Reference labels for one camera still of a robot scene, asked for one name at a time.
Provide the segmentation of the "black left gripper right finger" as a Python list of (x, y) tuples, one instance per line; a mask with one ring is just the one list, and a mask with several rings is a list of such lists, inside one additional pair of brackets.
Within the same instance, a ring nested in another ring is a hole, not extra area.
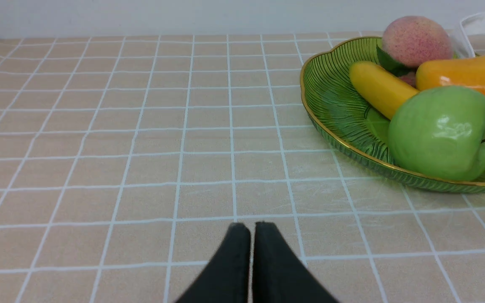
[(253, 250), (254, 303), (336, 303), (309, 272), (272, 222), (256, 222)]

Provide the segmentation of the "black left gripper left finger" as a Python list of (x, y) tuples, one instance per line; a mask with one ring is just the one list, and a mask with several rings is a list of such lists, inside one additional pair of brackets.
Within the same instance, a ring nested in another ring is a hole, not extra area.
[(218, 249), (178, 303), (246, 303), (250, 273), (251, 233), (231, 223)]

